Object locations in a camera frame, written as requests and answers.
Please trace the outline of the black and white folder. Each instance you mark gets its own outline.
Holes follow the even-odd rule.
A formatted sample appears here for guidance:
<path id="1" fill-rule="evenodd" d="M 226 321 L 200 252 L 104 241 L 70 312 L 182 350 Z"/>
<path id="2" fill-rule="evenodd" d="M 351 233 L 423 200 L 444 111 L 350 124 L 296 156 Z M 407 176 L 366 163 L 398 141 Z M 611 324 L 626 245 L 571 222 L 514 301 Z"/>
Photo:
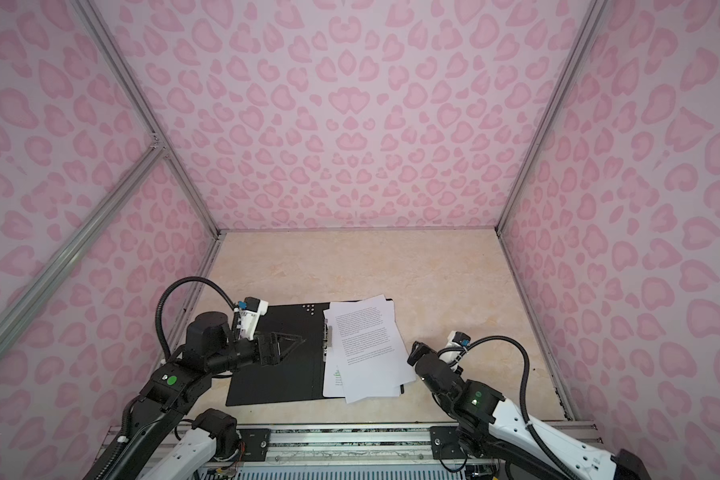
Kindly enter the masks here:
<path id="1" fill-rule="evenodd" d="M 233 374 L 228 406 L 342 398 L 392 398 L 415 380 L 395 322 L 394 302 L 365 300 L 271 306 L 256 334 L 273 351 Z"/>

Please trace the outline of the highlighted paper sheet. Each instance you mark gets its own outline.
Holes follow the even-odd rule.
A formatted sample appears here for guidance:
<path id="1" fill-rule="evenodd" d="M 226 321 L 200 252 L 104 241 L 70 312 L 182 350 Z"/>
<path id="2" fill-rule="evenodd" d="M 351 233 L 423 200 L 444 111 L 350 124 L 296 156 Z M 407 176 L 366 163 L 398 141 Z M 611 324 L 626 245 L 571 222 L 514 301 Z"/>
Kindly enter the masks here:
<path id="1" fill-rule="evenodd" d="M 332 346 L 333 333 L 329 314 L 324 312 L 325 317 L 325 342 L 324 342 L 324 364 L 325 372 L 323 379 L 322 394 L 325 398 L 346 398 L 342 377 L 339 370 L 338 355 Z M 363 389 L 361 396 L 354 396 L 347 400 L 347 403 L 354 403 L 369 398 L 396 398 L 405 392 L 403 385 L 384 387 L 367 386 Z"/>

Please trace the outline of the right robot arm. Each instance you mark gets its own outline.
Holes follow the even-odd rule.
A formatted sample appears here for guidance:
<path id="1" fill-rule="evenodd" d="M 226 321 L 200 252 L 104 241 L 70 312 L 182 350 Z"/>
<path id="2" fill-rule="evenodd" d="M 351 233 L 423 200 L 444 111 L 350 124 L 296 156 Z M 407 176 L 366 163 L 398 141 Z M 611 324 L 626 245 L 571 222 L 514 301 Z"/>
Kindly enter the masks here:
<path id="1" fill-rule="evenodd" d="M 475 380 L 465 380 L 458 358 L 489 342 L 505 342 L 521 354 L 523 370 L 519 402 L 513 403 L 498 390 Z M 538 479 L 648 479 L 642 459 L 625 449 L 613 454 L 588 445 L 529 414 L 527 389 L 530 358 L 515 339 L 491 335 L 465 346 L 433 350 L 413 343 L 408 364 L 430 391 L 435 403 L 457 423 L 457 442 L 468 457 L 502 460 Z"/>

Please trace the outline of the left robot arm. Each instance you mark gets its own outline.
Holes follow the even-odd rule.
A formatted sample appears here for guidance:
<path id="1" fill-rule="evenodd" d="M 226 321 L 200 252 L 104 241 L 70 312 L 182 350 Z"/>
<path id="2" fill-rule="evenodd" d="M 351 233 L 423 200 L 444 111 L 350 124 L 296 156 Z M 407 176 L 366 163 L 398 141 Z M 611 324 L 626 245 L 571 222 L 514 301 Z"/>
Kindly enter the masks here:
<path id="1" fill-rule="evenodd" d="M 274 366 L 304 343 L 299 335 L 256 333 L 234 337 L 228 316 L 211 311 L 187 327 L 179 354 L 155 370 L 123 409 L 118 437 L 95 461 L 87 479 L 134 479 L 213 380 L 248 366 Z"/>

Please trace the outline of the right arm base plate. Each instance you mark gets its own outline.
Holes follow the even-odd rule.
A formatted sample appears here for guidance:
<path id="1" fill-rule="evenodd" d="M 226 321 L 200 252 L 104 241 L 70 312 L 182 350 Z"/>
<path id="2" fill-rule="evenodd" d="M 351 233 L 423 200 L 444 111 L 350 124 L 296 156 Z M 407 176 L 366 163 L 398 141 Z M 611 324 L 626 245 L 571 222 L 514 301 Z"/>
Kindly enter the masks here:
<path id="1" fill-rule="evenodd" d="M 455 425 L 435 425 L 428 428 L 430 449 L 434 460 L 464 461 L 474 456 L 464 450 L 460 430 Z"/>

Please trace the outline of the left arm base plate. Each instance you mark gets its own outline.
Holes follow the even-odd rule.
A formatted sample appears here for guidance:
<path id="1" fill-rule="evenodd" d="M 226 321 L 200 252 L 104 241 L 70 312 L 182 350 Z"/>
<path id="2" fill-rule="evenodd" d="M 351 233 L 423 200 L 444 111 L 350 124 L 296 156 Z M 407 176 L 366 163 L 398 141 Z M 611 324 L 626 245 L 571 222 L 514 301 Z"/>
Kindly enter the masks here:
<path id="1" fill-rule="evenodd" d="M 272 430 L 269 428 L 242 428 L 239 430 L 244 445 L 242 462 L 264 462 L 267 457 Z"/>

